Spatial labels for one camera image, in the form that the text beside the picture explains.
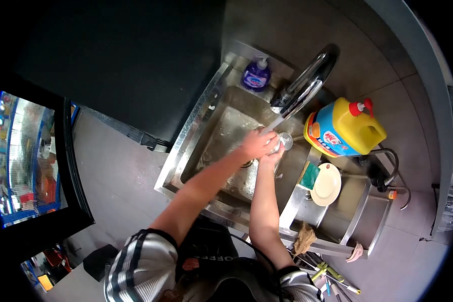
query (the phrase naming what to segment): black apron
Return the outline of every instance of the black apron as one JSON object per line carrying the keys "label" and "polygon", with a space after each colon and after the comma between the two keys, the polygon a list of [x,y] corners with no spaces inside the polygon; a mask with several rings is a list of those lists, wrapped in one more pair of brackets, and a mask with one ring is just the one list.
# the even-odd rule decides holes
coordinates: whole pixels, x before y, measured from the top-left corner
{"label": "black apron", "polygon": [[231,299],[232,290],[242,300],[255,301],[252,293],[259,291],[278,297],[280,284],[275,268],[269,271],[255,259],[239,257],[233,240],[248,245],[242,239],[232,239],[227,227],[200,215],[178,249],[177,284],[186,290],[199,280],[210,282],[215,291],[208,302]]}

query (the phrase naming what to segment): striped sleeve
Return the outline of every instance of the striped sleeve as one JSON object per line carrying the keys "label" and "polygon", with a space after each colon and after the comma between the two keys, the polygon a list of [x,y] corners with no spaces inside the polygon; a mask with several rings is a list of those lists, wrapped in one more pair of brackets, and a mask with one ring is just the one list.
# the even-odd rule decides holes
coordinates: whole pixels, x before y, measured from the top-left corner
{"label": "striped sleeve", "polygon": [[174,239],[158,230],[128,238],[104,281],[106,301],[158,301],[175,286],[176,248]]}
{"label": "striped sleeve", "polygon": [[280,286],[292,296],[295,302],[324,301],[320,289],[312,284],[307,272],[294,271],[284,275],[280,278]]}

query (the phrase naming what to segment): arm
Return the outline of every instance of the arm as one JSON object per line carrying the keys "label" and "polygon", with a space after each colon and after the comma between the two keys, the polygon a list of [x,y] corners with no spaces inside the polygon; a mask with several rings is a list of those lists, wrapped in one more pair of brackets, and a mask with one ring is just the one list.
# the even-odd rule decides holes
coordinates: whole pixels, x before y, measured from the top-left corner
{"label": "arm", "polygon": [[242,164],[269,153],[277,142],[275,132],[265,136],[260,136],[260,130],[249,132],[240,147],[188,180],[150,227],[168,233],[180,245],[199,212],[215,197],[224,182]]}
{"label": "arm", "polygon": [[276,269],[295,265],[280,240],[279,210],[275,197],[273,172],[275,163],[284,153],[284,145],[277,153],[263,156],[258,165],[254,198],[250,208],[250,239],[275,265]]}

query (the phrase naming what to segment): running water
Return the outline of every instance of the running water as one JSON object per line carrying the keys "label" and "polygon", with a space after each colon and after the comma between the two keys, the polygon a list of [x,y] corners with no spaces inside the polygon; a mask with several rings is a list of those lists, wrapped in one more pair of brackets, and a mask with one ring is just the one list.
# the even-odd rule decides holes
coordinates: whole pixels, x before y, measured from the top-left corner
{"label": "running water", "polygon": [[270,124],[268,127],[265,127],[262,132],[260,132],[260,135],[266,135],[267,133],[269,133],[270,131],[272,131],[275,127],[278,126],[278,124],[282,123],[284,121],[284,118],[282,116],[278,116],[278,118],[276,118],[272,124]]}

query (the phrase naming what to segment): blue label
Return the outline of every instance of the blue label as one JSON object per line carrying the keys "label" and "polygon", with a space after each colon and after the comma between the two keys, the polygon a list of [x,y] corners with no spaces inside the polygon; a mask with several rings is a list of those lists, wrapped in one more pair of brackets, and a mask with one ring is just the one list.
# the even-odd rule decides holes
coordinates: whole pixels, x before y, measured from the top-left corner
{"label": "blue label", "polygon": [[265,86],[267,79],[247,72],[243,82],[250,87],[260,88]]}
{"label": "blue label", "polygon": [[356,150],[342,140],[332,125],[334,104],[332,103],[322,108],[314,117],[313,122],[317,122],[320,125],[320,136],[316,139],[324,148],[341,156],[358,155],[359,153]]}

